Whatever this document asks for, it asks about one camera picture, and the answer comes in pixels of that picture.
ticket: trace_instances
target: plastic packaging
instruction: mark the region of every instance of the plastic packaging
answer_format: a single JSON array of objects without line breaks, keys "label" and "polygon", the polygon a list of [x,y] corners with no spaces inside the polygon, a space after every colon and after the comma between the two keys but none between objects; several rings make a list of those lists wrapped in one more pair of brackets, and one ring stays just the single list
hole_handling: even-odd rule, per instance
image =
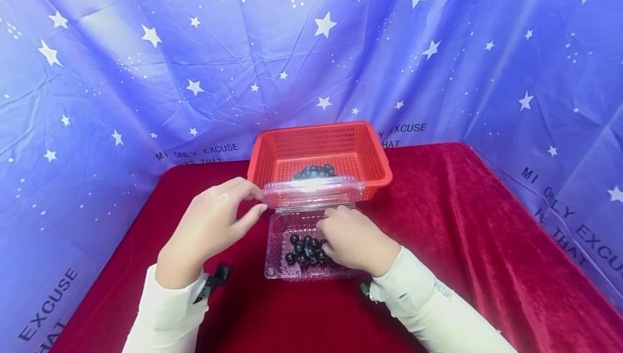
[{"label": "plastic packaging", "polygon": [[290,266],[286,254],[293,252],[292,234],[300,238],[311,235],[318,240],[323,235],[316,224],[324,218],[329,207],[347,205],[361,200],[365,184],[354,176],[309,178],[307,180],[266,184],[262,202],[275,213],[270,217],[269,238],[266,249],[264,276],[267,279],[327,279],[354,276],[359,271],[350,270],[332,260],[325,264]]}]

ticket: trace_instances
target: blue star backdrop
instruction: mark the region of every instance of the blue star backdrop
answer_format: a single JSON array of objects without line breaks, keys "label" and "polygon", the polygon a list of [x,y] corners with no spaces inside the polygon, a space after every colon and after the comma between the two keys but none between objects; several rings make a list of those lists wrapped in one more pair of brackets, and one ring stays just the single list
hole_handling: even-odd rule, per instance
[{"label": "blue star backdrop", "polygon": [[0,0],[0,350],[53,343],[165,170],[355,119],[470,145],[622,310],[622,2]]}]

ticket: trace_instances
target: white long-sleeve shirt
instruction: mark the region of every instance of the white long-sleeve shirt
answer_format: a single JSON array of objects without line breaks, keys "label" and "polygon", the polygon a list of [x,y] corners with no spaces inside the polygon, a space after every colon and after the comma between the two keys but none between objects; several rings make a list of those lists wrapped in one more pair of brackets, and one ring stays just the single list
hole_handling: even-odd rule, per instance
[{"label": "white long-sleeve shirt", "polygon": [[[138,316],[123,353],[193,353],[208,300],[193,304],[206,274],[183,289],[166,289],[147,270]],[[440,282],[406,248],[389,271],[374,279],[370,297],[385,302],[391,315],[430,353],[516,353],[471,305]]]}]

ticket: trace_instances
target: basket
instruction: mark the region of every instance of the basket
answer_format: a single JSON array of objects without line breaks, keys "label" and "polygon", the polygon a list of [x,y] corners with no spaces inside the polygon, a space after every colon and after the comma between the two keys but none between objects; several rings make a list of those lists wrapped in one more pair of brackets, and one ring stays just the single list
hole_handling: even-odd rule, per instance
[{"label": "basket", "polygon": [[337,176],[364,183],[362,201],[392,179],[381,142],[367,122],[264,131],[255,141],[247,178],[263,189],[267,183],[289,181],[308,165],[324,164],[331,164]]}]

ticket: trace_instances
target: black ball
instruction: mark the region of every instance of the black ball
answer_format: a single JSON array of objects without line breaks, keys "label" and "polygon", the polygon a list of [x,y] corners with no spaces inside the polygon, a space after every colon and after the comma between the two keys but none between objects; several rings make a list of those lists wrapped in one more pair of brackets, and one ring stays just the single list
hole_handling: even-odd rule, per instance
[{"label": "black ball", "polygon": [[325,262],[329,259],[329,256],[324,253],[324,250],[316,250],[316,259],[318,259],[319,262]]},{"label": "black ball", "polygon": [[296,253],[297,255],[301,255],[304,254],[305,252],[305,245],[303,245],[300,242],[297,242],[294,244],[294,253]]},{"label": "black ball", "polygon": [[288,253],[286,254],[286,263],[288,265],[294,265],[296,264],[296,255],[294,253]]},{"label": "black ball", "polygon": [[305,247],[305,253],[306,256],[308,256],[309,258],[315,257],[316,256],[316,249],[311,247],[311,246],[307,246]]},{"label": "black ball", "polygon": [[307,265],[307,263],[310,262],[310,259],[306,255],[300,254],[296,255],[296,262],[298,262],[299,265]]}]

